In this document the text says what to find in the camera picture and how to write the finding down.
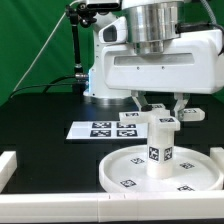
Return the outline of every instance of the wire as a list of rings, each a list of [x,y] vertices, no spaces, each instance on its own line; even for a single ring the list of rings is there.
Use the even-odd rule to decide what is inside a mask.
[[[41,87],[53,87],[53,86],[72,86],[73,84],[76,84],[77,82],[73,83],[60,83],[60,84],[42,84],[42,85],[32,85],[32,86],[26,86],[17,90],[14,90],[10,95],[8,99],[11,99],[16,93],[26,90],[26,89],[32,89],[32,88],[41,88]]]
[[[66,80],[66,79],[74,79],[74,78],[75,78],[74,75],[72,75],[72,76],[62,76],[62,77],[59,77],[59,78],[53,80],[50,83],[50,85],[55,84],[55,83],[60,82],[60,81],[63,81],[63,80]],[[43,90],[43,93],[46,93],[50,88],[51,88],[51,86],[46,86],[46,88]]]
[[[70,6],[78,3],[78,2],[82,2],[83,0],[76,0],[73,1],[72,3],[70,3]],[[39,53],[37,54],[37,56],[35,57],[35,59],[33,60],[33,62],[31,63],[30,67],[27,69],[27,71],[24,73],[24,75],[22,76],[22,78],[19,80],[19,82],[16,84],[15,88],[13,89],[13,92],[16,91],[18,89],[18,87],[20,86],[20,84],[23,82],[23,80],[28,76],[28,74],[30,73],[31,69],[33,68],[33,66],[36,64],[37,60],[40,58],[41,54],[43,53],[43,51],[45,50],[45,48],[47,47],[47,45],[49,44],[50,40],[52,39],[52,37],[54,36],[56,30],[58,29],[59,25],[61,24],[62,20],[65,17],[65,13],[63,13],[62,17],[59,19],[58,23],[56,24],[55,28],[53,29],[53,31],[51,32],[50,36],[48,37],[48,39],[46,40],[45,44],[43,45],[43,47],[41,48],[41,50],[39,51]]]
[[[207,13],[208,13],[208,15],[209,15],[209,17],[211,19],[211,22],[214,23],[214,24],[216,24],[217,21],[216,21],[215,14],[212,11],[212,8],[208,4],[207,0],[201,0],[201,4],[204,6],[205,10],[207,11]]]

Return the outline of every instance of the white block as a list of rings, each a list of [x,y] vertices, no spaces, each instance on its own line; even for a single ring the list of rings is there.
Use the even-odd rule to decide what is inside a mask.
[[[99,199],[99,222],[137,221],[135,194],[113,193]]]
[[[16,152],[4,152],[0,156],[0,192],[17,168]]]
[[[0,195],[0,223],[97,222],[97,194]]]
[[[224,149],[221,147],[211,148],[210,157],[224,174]]]
[[[139,194],[139,220],[224,218],[223,191]]]
[[[202,121],[205,119],[205,112],[199,108],[184,109],[183,121]]]

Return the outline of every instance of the black table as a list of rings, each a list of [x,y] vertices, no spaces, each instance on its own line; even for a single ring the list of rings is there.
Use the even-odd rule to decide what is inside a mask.
[[[168,93],[149,94],[147,99],[149,103],[164,103],[167,108],[175,103],[173,95]],[[206,118],[201,122],[182,123],[175,145],[207,155],[210,147],[223,146],[224,104],[212,96],[192,95],[188,107],[203,109]],[[68,141],[68,130],[73,121],[118,121],[119,112],[135,110],[134,103],[102,106],[86,103],[72,93],[14,96],[0,107],[0,151],[16,150],[18,168],[2,194],[102,192],[98,181],[101,159],[114,150],[144,144],[146,140]]]

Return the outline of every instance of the metal cylinder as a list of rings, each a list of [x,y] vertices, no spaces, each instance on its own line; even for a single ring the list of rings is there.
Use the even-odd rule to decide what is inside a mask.
[[[163,41],[178,38],[175,26],[183,22],[184,3],[168,2],[123,10],[127,19],[128,42],[136,54],[162,53]]]

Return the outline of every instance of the green screen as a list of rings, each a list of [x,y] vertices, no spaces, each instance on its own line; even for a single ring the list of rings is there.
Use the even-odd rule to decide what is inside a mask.
[[[1,0],[0,19],[0,104],[4,103],[48,39],[70,0]],[[223,0],[210,4],[218,23],[224,24]],[[209,20],[200,3],[185,4],[186,22]],[[93,64],[91,28],[80,28],[81,59],[84,71]],[[64,18],[45,51],[20,87],[48,84],[72,75],[74,55],[70,22]],[[71,91],[70,87],[53,91]],[[222,92],[216,94],[222,100]]]

